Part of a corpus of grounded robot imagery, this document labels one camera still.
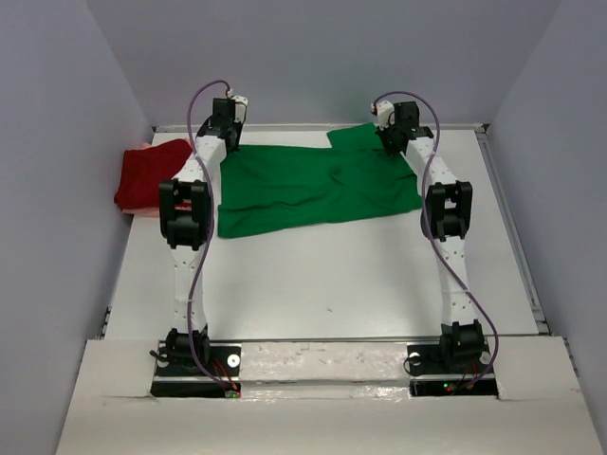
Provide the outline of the green t shirt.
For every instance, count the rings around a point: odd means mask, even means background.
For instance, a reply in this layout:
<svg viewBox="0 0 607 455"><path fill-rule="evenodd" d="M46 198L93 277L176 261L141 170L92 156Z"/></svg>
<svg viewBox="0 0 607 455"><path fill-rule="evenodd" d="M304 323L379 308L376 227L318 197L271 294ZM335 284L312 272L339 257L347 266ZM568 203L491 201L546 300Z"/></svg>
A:
<svg viewBox="0 0 607 455"><path fill-rule="evenodd" d="M236 239L421 208L417 177L371 123L327 133L327 148L242 145L221 164L216 232Z"/></svg>

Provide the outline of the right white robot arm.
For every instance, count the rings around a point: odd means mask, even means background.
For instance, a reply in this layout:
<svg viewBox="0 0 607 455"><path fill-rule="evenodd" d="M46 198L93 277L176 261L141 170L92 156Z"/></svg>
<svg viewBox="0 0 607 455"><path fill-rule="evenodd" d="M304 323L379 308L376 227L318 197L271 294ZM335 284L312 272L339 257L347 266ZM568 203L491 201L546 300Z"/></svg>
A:
<svg viewBox="0 0 607 455"><path fill-rule="evenodd" d="M417 178L421 230L435 254L442 296L439 340L410 347L405 371L412 376L478 372L488 347L466 266L473 187L438 156L439 134L420 124L416 102L377 100L371 112L386 153L403 158Z"/></svg>

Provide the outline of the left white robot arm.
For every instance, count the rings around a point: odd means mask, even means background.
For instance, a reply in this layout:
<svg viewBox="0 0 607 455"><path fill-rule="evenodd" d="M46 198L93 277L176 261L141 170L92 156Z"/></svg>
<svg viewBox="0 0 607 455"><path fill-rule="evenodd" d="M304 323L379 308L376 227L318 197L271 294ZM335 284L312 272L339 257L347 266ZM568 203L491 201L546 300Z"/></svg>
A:
<svg viewBox="0 0 607 455"><path fill-rule="evenodd" d="M212 113L191 138L182 168L159 184L160 232L174 271L173 325L160 353L190 374L209 375L211 344L203 307L202 264L214 227L212 178L239 147L248 100L230 95L212 101Z"/></svg>

